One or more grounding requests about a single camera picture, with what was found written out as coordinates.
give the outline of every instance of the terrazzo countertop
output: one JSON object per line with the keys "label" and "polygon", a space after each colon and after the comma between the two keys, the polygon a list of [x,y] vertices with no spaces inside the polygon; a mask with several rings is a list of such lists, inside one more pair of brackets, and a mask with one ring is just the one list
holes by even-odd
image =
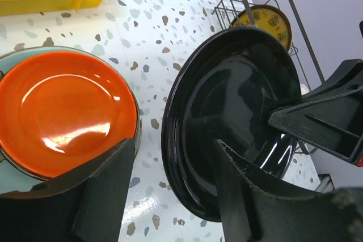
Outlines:
{"label": "terrazzo countertop", "polygon": [[[169,90],[193,50],[220,30],[211,14],[217,3],[104,0],[96,9],[79,12],[0,18],[0,54],[42,45],[83,49],[112,65],[134,91],[142,110],[142,140],[120,241],[224,241],[222,224],[195,217],[176,199],[161,158],[161,123]],[[319,184],[310,157],[302,154],[294,155],[284,180],[313,190]]]}

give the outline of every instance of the orange plate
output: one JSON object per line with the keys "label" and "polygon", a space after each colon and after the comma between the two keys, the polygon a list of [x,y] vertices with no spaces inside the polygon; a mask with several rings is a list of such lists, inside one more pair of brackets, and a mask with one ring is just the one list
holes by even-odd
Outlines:
{"label": "orange plate", "polygon": [[136,133],[137,109],[121,76],[74,52],[43,53],[0,82],[0,145],[18,167],[52,178]]}

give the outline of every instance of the red component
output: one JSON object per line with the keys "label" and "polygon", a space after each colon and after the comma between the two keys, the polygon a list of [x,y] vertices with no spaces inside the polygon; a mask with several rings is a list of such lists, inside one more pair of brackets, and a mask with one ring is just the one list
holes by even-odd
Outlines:
{"label": "red component", "polygon": [[359,167],[363,167],[363,156],[361,157],[361,159],[359,160],[358,164]]}

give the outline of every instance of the wire dish rack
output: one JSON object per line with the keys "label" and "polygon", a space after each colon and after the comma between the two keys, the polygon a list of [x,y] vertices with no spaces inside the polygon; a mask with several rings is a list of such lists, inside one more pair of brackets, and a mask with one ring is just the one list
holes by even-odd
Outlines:
{"label": "wire dish rack", "polygon": [[[323,83],[325,79],[322,70],[319,66],[318,60],[316,59],[315,53],[310,44],[309,38],[306,34],[293,0],[220,0],[218,5],[214,8],[212,14],[216,15],[221,28],[227,29],[232,26],[234,20],[238,19],[238,15],[245,10],[250,24],[253,27],[258,27],[255,22],[251,7],[260,4],[269,4],[270,6],[274,6],[281,10],[284,14],[288,15],[293,33],[293,40],[289,49],[289,55],[291,56],[298,70],[300,82],[307,85],[310,91],[312,90],[306,69],[311,70],[313,67],[316,71],[316,77],[319,85]],[[301,48],[303,49],[303,58],[300,57]],[[296,153],[311,154],[316,150],[317,148],[313,148],[309,152],[306,144],[302,141],[298,141]]]}

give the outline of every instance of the black plastic bracket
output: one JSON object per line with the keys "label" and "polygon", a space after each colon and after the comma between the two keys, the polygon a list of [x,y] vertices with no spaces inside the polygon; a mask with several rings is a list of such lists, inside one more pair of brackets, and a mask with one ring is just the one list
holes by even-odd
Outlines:
{"label": "black plastic bracket", "polygon": [[358,164],[363,155],[363,61],[344,61],[303,100],[272,112],[269,124]]}
{"label": "black plastic bracket", "polygon": [[0,194],[0,241],[118,241],[134,153],[126,139],[29,192]]}
{"label": "black plastic bracket", "polygon": [[264,172],[219,140],[214,144],[226,242],[361,241],[362,188],[309,191]]}

